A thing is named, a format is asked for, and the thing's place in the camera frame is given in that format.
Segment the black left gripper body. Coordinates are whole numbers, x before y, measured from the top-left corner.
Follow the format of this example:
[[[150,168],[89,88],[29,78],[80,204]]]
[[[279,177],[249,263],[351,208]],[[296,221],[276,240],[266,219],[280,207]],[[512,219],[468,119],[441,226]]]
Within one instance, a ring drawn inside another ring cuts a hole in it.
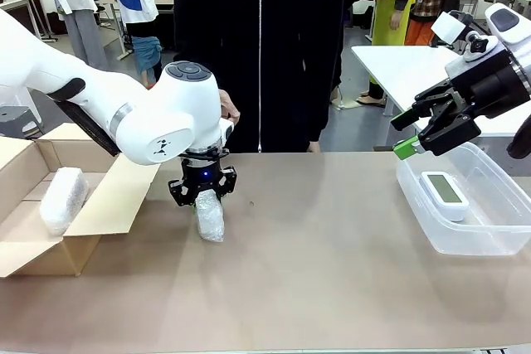
[[[227,194],[226,177],[221,167],[221,157],[207,158],[182,157],[183,178],[180,194],[182,197],[197,197],[199,192],[212,189],[219,197]]]

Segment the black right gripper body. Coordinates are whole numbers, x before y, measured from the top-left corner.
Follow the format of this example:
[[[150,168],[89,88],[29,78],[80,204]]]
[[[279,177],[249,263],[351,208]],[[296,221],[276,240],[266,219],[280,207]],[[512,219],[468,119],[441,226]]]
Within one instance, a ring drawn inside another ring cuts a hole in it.
[[[493,119],[530,101],[529,83],[508,53],[470,62],[460,56],[446,65],[446,73],[473,119]]]

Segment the person's right hand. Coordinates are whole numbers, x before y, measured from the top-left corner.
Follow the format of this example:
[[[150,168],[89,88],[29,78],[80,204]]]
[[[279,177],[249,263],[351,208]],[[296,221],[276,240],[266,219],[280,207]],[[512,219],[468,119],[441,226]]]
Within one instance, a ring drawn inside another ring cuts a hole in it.
[[[233,104],[230,95],[225,90],[219,90],[222,117],[237,124],[240,119],[240,111]]]

